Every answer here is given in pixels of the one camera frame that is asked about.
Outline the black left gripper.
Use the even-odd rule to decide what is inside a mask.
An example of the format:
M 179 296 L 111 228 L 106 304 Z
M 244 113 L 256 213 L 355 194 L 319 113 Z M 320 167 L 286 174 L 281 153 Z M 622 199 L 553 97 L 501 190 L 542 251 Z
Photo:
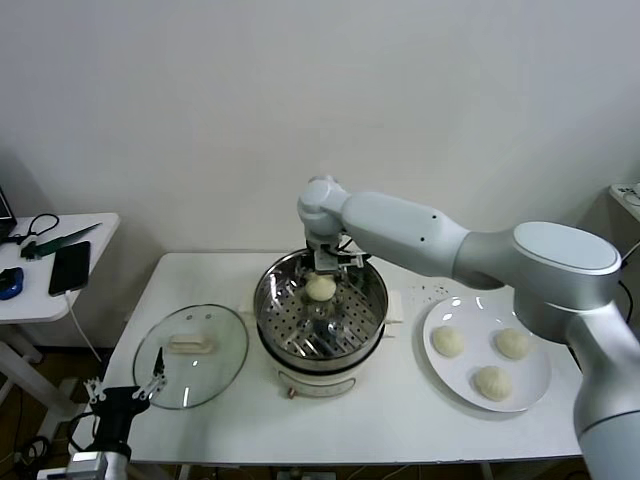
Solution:
M 134 418 L 145 412 L 150 401 L 166 385 L 163 348 L 160 347 L 153 365 L 151 379 L 140 386 L 112 387 L 104 391 L 99 378 L 84 382 L 94 415 L 99 419 L 90 451 L 130 451 L 129 433 Z

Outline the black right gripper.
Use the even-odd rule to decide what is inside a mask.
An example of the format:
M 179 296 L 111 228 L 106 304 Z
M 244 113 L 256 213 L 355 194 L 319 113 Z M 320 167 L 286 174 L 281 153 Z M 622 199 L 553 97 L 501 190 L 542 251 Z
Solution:
M 314 252 L 331 256 L 347 255 L 348 251 L 339 243 L 321 242 L 319 240 L 306 240 L 306 247 Z M 294 267 L 294 280 L 296 287 L 304 292 L 307 283 L 308 263 L 306 259 L 297 259 Z M 334 303 L 336 305 L 346 305 L 351 299 L 351 281 L 349 272 L 343 270 L 334 276 L 336 290 L 334 294 Z

